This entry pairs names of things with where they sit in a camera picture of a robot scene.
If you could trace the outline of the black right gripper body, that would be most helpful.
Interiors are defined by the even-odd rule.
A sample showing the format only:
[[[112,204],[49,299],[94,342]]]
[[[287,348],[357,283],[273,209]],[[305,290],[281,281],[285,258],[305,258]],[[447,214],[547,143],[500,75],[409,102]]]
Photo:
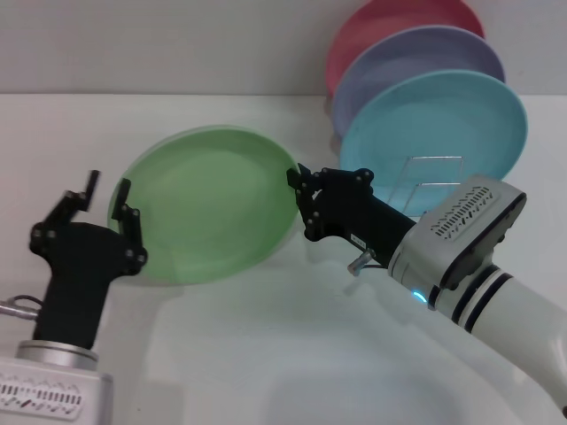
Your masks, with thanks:
[[[371,187],[354,180],[329,180],[315,198],[312,240],[341,237],[361,251],[388,262],[415,222],[374,197]]]

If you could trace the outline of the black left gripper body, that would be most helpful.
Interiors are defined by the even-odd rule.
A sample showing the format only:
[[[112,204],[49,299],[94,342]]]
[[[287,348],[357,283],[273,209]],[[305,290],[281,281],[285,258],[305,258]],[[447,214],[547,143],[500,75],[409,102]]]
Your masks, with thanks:
[[[90,350],[96,340],[111,283],[126,268],[126,241],[109,229],[70,222],[35,253],[50,266],[51,278],[35,320],[34,340]]]

